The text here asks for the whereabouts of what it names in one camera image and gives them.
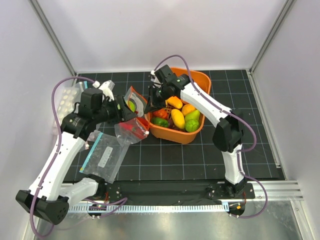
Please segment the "green toy bell pepper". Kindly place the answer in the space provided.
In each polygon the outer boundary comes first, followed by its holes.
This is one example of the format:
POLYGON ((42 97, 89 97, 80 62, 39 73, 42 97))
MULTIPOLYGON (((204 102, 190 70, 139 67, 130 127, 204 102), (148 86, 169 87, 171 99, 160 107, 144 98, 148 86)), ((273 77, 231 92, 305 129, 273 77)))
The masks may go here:
POLYGON ((151 123, 158 126, 158 127, 163 127, 163 128, 169 128, 169 122, 161 117, 153 117, 151 119, 151 123))

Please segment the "red toy lobster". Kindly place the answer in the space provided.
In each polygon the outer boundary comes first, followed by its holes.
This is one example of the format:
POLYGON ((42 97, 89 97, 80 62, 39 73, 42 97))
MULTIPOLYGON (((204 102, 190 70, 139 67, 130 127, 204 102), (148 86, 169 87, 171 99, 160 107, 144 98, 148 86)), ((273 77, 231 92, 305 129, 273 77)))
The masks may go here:
POLYGON ((121 122, 119 124, 128 137, 135 140, 143 140, 149 135, 149 122, 142 117, 136 117, 132 120, 121 122))

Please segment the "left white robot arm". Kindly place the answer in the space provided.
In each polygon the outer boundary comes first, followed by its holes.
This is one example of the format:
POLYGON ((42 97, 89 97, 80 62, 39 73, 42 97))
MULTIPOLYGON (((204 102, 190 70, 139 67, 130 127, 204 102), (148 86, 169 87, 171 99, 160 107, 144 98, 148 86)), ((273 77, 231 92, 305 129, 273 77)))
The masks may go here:
POLYGON ((88 174, 76 184, 62 189, 64 178, 80 149, 98 124, 127 122, 137 114, 124 96, 110 99, 101 89, 88 88, 81 93, 73 112, 58 127, 58 138, 45 166, 27 190, 19 190, 15 199, 29 213, 53 225, 66 217, 69 207, 86 198, 101 200, 106 195, 105 180, 88 174))

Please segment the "orange toy pumpkin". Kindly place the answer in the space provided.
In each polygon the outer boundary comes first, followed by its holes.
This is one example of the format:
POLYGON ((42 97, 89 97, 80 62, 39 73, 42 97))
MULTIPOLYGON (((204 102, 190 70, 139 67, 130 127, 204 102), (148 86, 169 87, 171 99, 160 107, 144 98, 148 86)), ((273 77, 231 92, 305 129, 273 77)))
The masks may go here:
POLYGON ((157 118, 167 119, 169 115, 167 111, 164 108, 162 108, 160 110, 154 111, 153 116, 157 118))

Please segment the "green toy custard apple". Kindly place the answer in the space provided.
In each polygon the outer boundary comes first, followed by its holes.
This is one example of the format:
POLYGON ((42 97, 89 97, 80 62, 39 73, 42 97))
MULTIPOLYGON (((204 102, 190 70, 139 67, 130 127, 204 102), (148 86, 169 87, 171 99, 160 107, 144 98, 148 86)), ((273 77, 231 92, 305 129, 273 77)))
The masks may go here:
POLYGON ((193 133, 197 131, 200 127, 200 123, 196 119, 189 119, 185 122, 184 129, 188 133, 193 133))

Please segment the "yellow toy mango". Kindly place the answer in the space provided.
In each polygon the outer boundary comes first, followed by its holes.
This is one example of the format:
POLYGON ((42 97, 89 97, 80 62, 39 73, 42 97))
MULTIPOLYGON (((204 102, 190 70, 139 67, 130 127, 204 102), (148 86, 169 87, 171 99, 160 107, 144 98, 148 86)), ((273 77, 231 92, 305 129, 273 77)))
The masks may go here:
POLYGON ((177 128, 181 130, 185 128, 185 117, 179 109, 171 110, 171 119, 177 128))

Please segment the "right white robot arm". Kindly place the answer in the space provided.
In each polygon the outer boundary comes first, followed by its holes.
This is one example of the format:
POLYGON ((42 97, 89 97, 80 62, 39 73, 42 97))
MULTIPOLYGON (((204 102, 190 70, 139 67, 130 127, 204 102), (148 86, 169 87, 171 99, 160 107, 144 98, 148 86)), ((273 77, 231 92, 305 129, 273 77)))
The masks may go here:
POLYGON ((237 198, 246 185, 240 154, 244 136, 240 118, 243 114, 214 100, 190 74, 177 76, 168 65, 152 70, 150 76, 153 85, 149 87, 145 113, 160 110, 170 97, 178 97, 204 115, 215 128, 212 141, 223 157, 224 191, 230 198, 237 198))

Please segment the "black grid mat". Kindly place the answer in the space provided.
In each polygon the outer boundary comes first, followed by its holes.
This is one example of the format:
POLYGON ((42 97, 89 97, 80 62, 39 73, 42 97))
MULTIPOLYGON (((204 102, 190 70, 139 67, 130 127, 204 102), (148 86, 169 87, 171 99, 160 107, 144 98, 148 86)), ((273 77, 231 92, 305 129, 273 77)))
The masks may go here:
MULTIPOLYGON (((262 122, 247 72, 207 70, 210 95, 223 105, 239 109, 248 123, 244 130, 242 164, 244 172, 259 180, 283 180, 262 122)), ((205 120, 202 130, 189 144, 179 144, 150 134, 131 145, 116 176, 117 181, 223 179, 224 161, 214 146, 214 127, 205 120)))

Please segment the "orange zip clear bag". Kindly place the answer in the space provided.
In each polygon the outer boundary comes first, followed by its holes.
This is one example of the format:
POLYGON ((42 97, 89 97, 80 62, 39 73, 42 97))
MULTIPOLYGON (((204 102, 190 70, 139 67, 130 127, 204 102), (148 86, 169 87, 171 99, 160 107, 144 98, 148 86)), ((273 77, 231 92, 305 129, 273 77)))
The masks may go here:
POLYGON ((128 121, 116 124, 114 132, 120 144, 133 145, 144 140, 149 135, 150 123, 147 120, 149 116, 144 114, 147 100, 132 86, 126 92, 124 100, 136 116, 128 121))

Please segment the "green toy pear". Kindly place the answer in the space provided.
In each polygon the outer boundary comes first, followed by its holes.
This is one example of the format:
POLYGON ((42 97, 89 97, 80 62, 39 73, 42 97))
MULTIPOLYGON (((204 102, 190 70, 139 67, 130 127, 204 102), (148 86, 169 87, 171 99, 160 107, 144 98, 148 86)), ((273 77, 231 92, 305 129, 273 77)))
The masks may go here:
POLYGON ((188 114, 185 116, 185 118, 184 118, 184 119, 185 119, 185 122, 187 122, 187 121, 189 121, 189 120, 199 121, 200 115, 201 115, 200 111, 196 109, 196 110, 188 113, 188 114))

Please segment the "pink dotted zip bag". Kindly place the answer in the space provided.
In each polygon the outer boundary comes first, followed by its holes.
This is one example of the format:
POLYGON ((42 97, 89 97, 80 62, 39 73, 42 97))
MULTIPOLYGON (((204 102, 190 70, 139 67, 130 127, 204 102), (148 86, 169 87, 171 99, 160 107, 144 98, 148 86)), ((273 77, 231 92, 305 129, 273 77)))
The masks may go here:
POLYGON ((66 87, 62 91, 62 96, 56 108, 56 115, 59 125, 61 125, 64 117, 70 114, 75 108, 75 102, 80 90, 77 87, 66 87))

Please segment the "clear bag with blue zip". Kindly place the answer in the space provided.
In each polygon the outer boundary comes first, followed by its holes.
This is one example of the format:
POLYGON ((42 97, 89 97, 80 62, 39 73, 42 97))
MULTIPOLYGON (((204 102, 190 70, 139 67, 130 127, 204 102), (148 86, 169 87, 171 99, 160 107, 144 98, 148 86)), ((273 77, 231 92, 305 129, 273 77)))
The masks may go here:
POLYGON ((79 90, 80 93, 82 93, 84 90, 88 88, 88 82, 87 81, 79 81, 74 86, 79 90))

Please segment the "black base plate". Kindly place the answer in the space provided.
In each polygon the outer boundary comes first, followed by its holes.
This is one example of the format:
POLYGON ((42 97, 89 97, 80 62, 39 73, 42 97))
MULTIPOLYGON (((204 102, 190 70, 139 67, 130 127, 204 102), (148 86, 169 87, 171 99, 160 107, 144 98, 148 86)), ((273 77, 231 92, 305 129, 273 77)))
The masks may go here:
POLYGON ((218 180, 143 180, 115 181, 105 185, 104 194, 111 202, 127 198, 129 206, 204 206, 222 201, 253 200, 253 185, 247 183, 243 192, 231 197, 223 181, 218 180))

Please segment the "orange plastic basket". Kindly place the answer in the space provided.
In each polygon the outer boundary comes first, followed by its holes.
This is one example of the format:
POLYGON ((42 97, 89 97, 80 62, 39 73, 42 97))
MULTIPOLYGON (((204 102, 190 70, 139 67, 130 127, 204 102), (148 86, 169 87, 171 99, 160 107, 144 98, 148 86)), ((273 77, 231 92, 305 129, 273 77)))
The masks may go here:
MULTIPOLYGON (((191 70, 191 77, 197 83, 197 85, 208 95, 212 89, 212 82, 210 77, 203 72, 191 70)), ((180 130, 174 130, 171 128, 165 128, 150 123, 149 131, 156 137, 180 144, 191 143, 204 126, 206 117, 201 113, 199 116, 199 128, 194 132, 184 132, 180 130)))

